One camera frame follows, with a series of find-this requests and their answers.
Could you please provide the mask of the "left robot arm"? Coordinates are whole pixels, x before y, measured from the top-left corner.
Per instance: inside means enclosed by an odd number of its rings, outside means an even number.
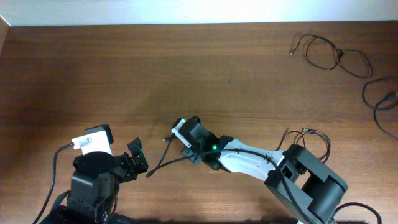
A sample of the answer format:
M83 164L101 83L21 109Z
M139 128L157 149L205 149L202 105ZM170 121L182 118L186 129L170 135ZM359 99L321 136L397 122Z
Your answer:
M133 223L116 213L120 184L148 170L139 137L127 145L131 152L112 156L91 152L75 158L70 190L60 194L42 223Z

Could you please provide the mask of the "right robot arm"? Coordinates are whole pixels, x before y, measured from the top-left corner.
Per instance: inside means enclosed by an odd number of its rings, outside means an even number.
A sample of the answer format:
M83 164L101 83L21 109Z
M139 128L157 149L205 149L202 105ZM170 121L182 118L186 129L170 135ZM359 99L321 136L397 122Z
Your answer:
M339 175L298 144L286 151L248 146L231 136L217 137L196 116L178 119L171 132L194 164L263 181L300 223L329 223L348 189Z

